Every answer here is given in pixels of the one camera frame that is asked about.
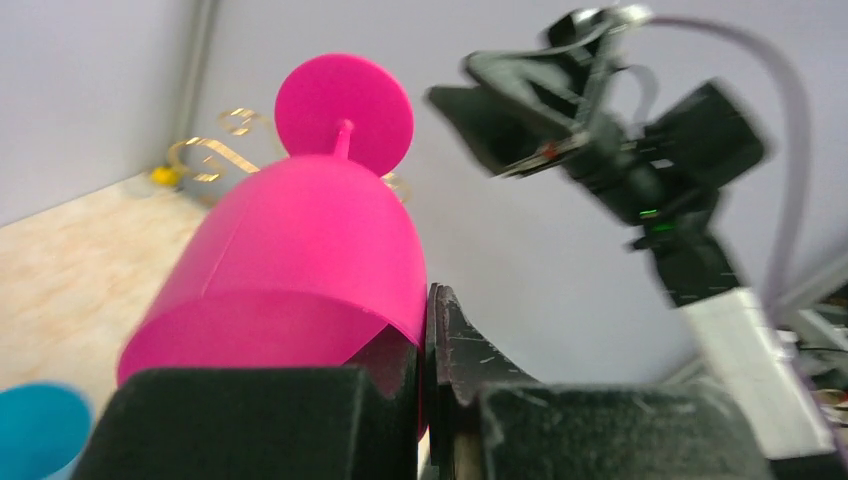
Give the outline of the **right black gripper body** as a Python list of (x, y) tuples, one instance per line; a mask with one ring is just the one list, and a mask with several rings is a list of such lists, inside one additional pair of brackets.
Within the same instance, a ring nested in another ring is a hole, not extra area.
[(472, 85), (433, 86), (427, 100), (494, 176), (560, 166), (583, 178), (626, 141), (602, 106), (615, 67), (606, 54), (479, 51), (463, 66)]

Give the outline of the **pink wine glass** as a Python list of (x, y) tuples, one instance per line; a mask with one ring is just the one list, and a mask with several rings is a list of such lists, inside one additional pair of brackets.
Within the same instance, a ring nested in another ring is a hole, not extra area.
[(383, 331), (423, 345), (423, 247), (383, 180), (412, 142), (402, 85), (325, 54), (287, 76), (274, 117), (287, 157), (205, 216), (120, 354), (119, 383), (163, 367), (336, 367)]

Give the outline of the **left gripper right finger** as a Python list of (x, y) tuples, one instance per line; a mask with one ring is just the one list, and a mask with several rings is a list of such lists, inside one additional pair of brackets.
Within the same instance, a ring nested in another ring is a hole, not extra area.
[(429, 479), (768, 479), (741, 411), (703, 385), (550, 384), (502, 354), (453, 290), (428, 295)]

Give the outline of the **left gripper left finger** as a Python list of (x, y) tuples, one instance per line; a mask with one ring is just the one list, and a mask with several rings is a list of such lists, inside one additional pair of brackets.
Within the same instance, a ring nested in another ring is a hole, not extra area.
[(332, 368), (152, 369), (112, 396), (77, 479), (412, 479), (417, 349), (391, 329)]

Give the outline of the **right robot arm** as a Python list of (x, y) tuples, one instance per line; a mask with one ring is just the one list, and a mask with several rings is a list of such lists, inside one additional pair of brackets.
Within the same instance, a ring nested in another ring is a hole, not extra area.
[(668, 298), (765, 456), (836, 452), (833, 429), (710, 226), (722, 188), (767, 153), (723, 86), (701, 84), (630, 135), (603, 106), (620, 69), (609, 54), (584, 47), (475, 52), (464, 68), (470, 85), (434, 86), (426, 97), (475, 159), (504, 177), (560, 168), (638, 228), (632, 249), (651, 254)]

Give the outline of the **blue wine glass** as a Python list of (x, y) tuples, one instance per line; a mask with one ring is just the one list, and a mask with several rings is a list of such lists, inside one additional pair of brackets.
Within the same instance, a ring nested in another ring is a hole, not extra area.
[(1, 477), (69, 479), (93, 428), (88, 399), (61, 383), (1, 392)]

